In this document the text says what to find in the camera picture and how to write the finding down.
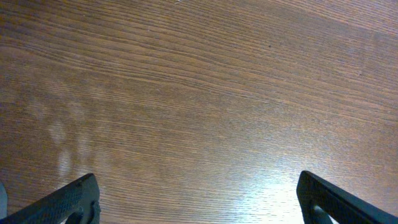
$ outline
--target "wood grain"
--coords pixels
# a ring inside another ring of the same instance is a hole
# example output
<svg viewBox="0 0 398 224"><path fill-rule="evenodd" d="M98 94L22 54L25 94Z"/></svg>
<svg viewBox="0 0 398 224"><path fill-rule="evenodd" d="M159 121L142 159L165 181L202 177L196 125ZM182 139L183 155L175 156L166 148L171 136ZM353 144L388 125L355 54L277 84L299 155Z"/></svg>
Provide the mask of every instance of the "wood grain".
<svg viewBox="0 0 398 224"><path fill-rule="evenodd" d="M397 21L397 1L4 1L9 213L94 172L102 223L302 223L306 169L398 215Z"/></svg>

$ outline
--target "black object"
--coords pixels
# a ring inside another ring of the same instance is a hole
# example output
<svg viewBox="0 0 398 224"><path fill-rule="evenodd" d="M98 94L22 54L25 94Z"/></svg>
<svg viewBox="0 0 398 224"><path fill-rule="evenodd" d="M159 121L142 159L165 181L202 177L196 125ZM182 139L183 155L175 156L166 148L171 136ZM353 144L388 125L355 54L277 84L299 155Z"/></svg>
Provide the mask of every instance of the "black object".
<svg viewBox="0 0 398 224"><path fill-rule="evenodd" d="M86 174L28 207L0 220L3 223L67 224L100 222L100 190L94 174Z"/></svg>
<svg viewBox="0 0 398 224"><path fill-rule="evenodd" d="M345 190L303 171L297 185L297 197L305 224L398 223L398 218L351 195Z"/></svg>

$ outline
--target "gray object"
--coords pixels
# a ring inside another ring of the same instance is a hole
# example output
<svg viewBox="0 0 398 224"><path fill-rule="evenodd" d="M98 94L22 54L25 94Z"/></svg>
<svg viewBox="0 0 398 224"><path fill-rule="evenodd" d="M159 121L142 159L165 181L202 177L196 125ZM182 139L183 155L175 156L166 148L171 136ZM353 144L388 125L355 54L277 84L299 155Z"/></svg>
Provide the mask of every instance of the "gray object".
<svg viewBox="0 0 398 224"><path fill-rule="evenodd" d="M4 185L0 183L0 219L7 217L7 192Z"/></svg>

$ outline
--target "wooden table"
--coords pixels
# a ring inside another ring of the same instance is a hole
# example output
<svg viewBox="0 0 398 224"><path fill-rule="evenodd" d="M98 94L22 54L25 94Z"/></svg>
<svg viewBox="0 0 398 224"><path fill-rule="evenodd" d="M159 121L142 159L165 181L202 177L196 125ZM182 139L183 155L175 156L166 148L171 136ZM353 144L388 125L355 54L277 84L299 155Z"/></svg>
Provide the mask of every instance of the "wooden table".
<svg viewBox="0 0 398 224"><path fill-rule="evenodd" d="M303 223L310 170L398 215L398 3L1 3L9 213L95 173L102 223Z"/></svg>

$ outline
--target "brown wooden tabletop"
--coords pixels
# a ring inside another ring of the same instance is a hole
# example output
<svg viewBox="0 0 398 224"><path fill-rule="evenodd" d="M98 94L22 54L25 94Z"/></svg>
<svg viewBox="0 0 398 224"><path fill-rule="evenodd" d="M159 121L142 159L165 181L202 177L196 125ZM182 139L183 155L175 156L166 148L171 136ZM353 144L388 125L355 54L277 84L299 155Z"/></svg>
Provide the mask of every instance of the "brown wooden tabletop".
<svg viewBox="0 0 398 224"><path fill-rule="evenodd" d="M1 3L9 214L93 172L102 223L303 223L310 170L398 215L398 2Z"/></svg>

